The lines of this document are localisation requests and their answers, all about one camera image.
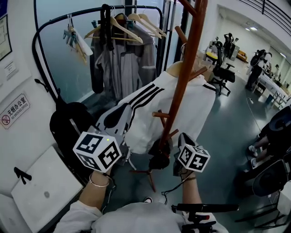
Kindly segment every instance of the wooden coat stand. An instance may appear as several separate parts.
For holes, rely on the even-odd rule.
[[[166,144],[166,141],[169,140],[172,136],[174,136],[178,132],[178,129],[176,129],[170,133],[175,117],[179,110],[180,104],[182,102],[183,95],[185,93],[188,81],[199,76],[200,74],[204,73],[207,70],[206,67],[203,67],[202,69],[193,73],[193,64],[196,58],[196,54],[197,54],[197,50],[198,50],[198,46],[199,46],[199,42],[200,42],[200,38],[202,34],[208,0],[195,0],[195,7],[192,7],[192,5],[187,0],[179,0],[179,1],[188,10],[188,12],[193,16],[193,19],[191,22],[188,42],[184,33],[181,30],[177,31],[183,43],[187,42],[187,44],[185,48],[184,60],[181,64],[181,68],[179,72],[177,86],[176,86],[173,100],[170,106],[170,111],[169,113],[163,113],[161,111],[152,113],[153,117],[159,117],[161,119],[161,123],[164,127],[161,140],[159,143],[159,149],[161,150],[163,154],[165,154],[162,150],[163,150],[164,145]],[[151,176],[152,170],[132,171],[132,172],[146,173],[150,178],[150,182],[151,182],[154,192],[156,192],[156,188]]]

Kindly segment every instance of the chair base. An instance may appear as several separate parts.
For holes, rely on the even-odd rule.
[[[218,84],[219,85],[219,92],[218,92],[218,95],[220,96],[221,95],[221,88],[224,87],[225,89],[228,90],[228,93],[227,93],[227,96],[229,96],[229,94],[231,93],[231,91],[226,87],[226,84],[223,82],[223,79],[222,80],[218,80],[216,78],[213,78],[212,81],[210,82],[211,84]]]

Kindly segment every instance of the gray jacket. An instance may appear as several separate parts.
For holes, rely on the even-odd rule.
[[[100,39],[94,38],[91,43],[92,89],[95,93],[101,93],[104,89],[116,100],[125,98],[156,78],[153,39],[136,24],[127,29],[139,36],[143,44],[137,41],[112,40],[114,50],[109,51],[106,44],[100,44]],[[120,37],[114,34],[114,30],[115,27],[111,30],[111,37]]]

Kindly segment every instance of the hanging garment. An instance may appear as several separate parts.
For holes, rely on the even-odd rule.
[[[156,78],[153,39],[135,24],[125,25],[125,28],[140,37],[143,43],[112,40],[112,51],[109,51],[107,45],[101,45],[100,39],[94,38],[91,43],[92,89],[95,93],[103,90],[110,92],[117,100],[125,98]],[[94,36],[99,35],[100,31],[94,33]]]
[[[177,78],[164,71],[153,82],[119,102],[119,104],[127,102],[132,108],[130,129],[125,135],[125,142],[131,152],[146,153],[161,137],[163,132],[161,120],[159,117],[153,117],[152,112],[158,110],[169,112],[177,81]],[[203,75],[188,82],[171,129],[179,130],[179,133],[172,137],[174,145],[177,145],[179,134],[182,132],[194,140],[197,139],[213,106],[215,96],[215,87],[208,84]]]

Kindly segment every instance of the ceiling light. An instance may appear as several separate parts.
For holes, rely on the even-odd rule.
[[[281,54],[281,56],[283,56],[283,57],[285,57],[286,58],[286,56],[284,55],[284,54],[282,54],[282,53],[280,53]]]

